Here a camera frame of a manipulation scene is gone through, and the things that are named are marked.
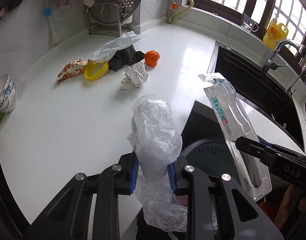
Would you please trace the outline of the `operator hand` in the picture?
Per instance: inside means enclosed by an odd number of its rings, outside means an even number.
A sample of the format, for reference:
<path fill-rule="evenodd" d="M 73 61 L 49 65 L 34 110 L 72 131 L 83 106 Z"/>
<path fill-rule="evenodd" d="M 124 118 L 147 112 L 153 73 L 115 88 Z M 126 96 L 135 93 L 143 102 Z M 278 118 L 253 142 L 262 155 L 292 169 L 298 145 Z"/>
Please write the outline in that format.
<path fill-rule="evenodd" d="M 306 191 L 300 187 L 290 185 L 286 190 L 278 213 L 275 217 L 274 224 L 281 230 L 284 224 L 287 222 L 288 218 L 295 211 L 300 213 L 306 213 Z"/>

